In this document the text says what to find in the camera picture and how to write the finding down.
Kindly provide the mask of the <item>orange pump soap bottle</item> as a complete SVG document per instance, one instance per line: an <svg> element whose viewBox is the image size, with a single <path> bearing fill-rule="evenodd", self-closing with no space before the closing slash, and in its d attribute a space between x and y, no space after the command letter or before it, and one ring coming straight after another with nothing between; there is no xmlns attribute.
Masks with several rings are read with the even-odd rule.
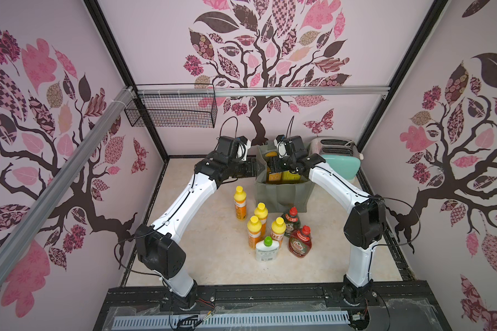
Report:
<svg viewBox="0 0 497 331"><path fill-rule="evenodd" d="M282 180L282 171L280 168L280 157L276 151L267 152L266 159L266 182L268 184L280 183Z"/></svg>

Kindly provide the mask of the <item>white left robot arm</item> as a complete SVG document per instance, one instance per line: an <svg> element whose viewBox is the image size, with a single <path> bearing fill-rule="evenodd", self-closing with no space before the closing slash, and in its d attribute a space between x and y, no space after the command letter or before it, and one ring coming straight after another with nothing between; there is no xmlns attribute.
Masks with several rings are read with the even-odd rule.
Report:
<svg viewBox="0 0 497 331"><path fill-rule="evenodd" d="M181 309L190 310L197 301L197 282L185 270L186 253L179 246L187 226L204 202L228 179L256 177L257 173L254 157L226 164L204 158L195 165L189 183L171 207L150 226L137 228L138 260L164 281Z"/></svg>

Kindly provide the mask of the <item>grey-green shopping bag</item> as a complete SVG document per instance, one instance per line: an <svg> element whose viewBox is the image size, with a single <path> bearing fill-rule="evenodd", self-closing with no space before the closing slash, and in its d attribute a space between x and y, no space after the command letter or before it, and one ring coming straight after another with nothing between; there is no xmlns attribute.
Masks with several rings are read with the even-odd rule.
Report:
<svg viewBox="0 0 497 331"><path fill-rule="evenodd" d="M307 205L315 184L301 177L299 183L268 183L266 154L277 152L271 141L257 146L256 162L258 173L255 180L255 200L264 203L270 213L283 213L296 207L299 213L308 211Z"/></svg>

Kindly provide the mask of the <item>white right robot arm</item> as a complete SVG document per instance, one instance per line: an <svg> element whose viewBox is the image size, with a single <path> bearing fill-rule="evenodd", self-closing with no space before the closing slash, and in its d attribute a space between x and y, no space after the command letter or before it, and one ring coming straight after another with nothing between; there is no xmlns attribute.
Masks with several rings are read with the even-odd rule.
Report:
<svg viewBox="0 0 497 331"><path fill-rule="evenodd" d="M373 285L371 266L387 227L384 199L352 186L318 154L302 158L276 156L267 163L272 172L287 170L306 177L347 211L344 234L351 249L342 297L348 305L359 306Z"/></svg>

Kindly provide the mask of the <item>large yellow dish soap bottle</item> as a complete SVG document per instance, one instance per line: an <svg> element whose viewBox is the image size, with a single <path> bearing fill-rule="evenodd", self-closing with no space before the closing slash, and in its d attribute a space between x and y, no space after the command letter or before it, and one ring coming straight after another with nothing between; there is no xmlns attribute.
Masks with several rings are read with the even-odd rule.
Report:
<svg viewBox="0 0 497 331"><path fill-rule="evenodd" d="M292 173L289 170L286 170L282 173L282 182L283 183L300 183L302 176L298 173Z"/></svg>

